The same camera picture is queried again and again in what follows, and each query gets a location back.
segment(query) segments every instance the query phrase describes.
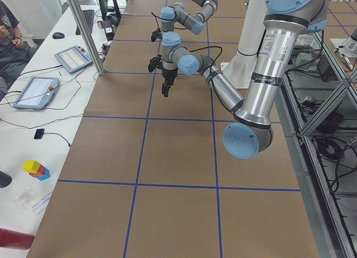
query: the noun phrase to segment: stacked cubes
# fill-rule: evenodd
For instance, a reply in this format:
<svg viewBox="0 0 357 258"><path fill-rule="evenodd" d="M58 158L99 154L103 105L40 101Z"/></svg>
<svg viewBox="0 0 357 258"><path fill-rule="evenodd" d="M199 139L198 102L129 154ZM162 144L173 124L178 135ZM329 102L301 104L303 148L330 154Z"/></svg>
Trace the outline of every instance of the stacked cubes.
<svg viewBox="0 0 357 258"><path fill-rule="evenodd" d="M37 180L40 181L46 180L50 177L50 171L36 160L26 160L22 169L28 172L30 176L37 178Z"/></svg>

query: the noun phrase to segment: black keyboard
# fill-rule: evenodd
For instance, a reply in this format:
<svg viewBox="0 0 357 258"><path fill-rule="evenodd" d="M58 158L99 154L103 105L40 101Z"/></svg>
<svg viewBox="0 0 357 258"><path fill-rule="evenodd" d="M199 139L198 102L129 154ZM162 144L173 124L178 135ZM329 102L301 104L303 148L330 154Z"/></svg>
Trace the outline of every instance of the black keyboard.
<svg viewBox="0 0 357 258"><path fill-rule="evenodd" d="M91 33L93 30L93 21L94 21L95 11L94 11L94 9L84 9L84 10L82 10L82 13L84 15L85 21L87 22L89 31ZM79 30L78 26L76 29L76 35L80 35L80 30Z"/></svg>

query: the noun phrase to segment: red cup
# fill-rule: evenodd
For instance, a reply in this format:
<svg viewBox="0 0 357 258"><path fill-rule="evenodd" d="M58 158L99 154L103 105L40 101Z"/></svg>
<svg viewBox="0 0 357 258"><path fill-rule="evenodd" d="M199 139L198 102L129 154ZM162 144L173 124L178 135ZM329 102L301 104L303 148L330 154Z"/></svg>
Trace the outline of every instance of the red cup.
<svg viewBox="0 0 357 258"><path fill-rule="evenodd" d="M31 234L0 228L0 247L28 250L34 239L34 235Z"/></svg>

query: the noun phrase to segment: computer mouse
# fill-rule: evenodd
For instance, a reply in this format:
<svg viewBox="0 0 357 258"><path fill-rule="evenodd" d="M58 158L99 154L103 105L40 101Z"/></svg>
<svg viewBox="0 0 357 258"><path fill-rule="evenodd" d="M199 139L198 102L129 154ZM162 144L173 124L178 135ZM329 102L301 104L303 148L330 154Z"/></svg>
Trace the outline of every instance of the computer mouse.
<svg viewBox="0 0 357 258"><path fill-rule="evenodd" d="M65 37L65 34L61 32L55 32L52 37L53 39L63 39Z"/></svg>

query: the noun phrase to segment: white table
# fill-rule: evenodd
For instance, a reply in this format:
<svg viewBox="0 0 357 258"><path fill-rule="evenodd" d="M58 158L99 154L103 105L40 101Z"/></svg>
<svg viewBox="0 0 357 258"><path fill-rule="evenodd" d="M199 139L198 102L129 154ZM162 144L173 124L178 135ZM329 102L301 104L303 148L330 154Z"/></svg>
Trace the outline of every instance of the white table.
<svg viewBox="0 0 357 258"><path fill-rule="evenodd" d="M82 9L95 9L97 11L98 7L82 6ZM98 20L100 20L99 17L96 17L92 37L99 50L102 43L105 43L107 40L104 31L97 27L96 21ZM86 48L82 36L76 36L75 30L76 23L73 15L71 10L67 9L23 72L59 65L54 57L54 53L71 46L79 45ZM52 38L54 32L63 32L65 38L54 40ZM0 106L0 118L17 125L33 127L53 120L81 115L90 98L98 74L93 65L86 68L77 78L79 84L73 79L76 74L71 75L64 68L57 68L29 73L20 77L16 80L10 91L22 90L29 78L34 75L58 77L60 85L67 83L58 89L53 100L47 106L50 108L64 108L79 88L79 84L81 84L81 88L74 99L63 110L18 111L9 105L4 105L6 100L3 99L0 102L2 104ZM17 94L14 95L13 93L7 96L10 102L14 101L16 97ZM45 129L45 132L59 133L72 143L80 121L81 116L73 117L42 126L42 128ZM2 162L0 170L12 177L12 183L0 189L0 227L33 235L36 234L45 211L36 214L31 207L53 191L69 152L67 143L60 136L44 135L42 139L34 140L35 131L36 128L19 128L0 122L0 157ZM50 170L51 178L39 181L29 176L22 170L22 165L26 160L37 160L47 167ZM15 197L21 195L26 188L34 189L37 197L28 204L25 210L19 210L15 204ZM28 251L0 247L0 257L20 258L26 257L27 253Z"/></svg>

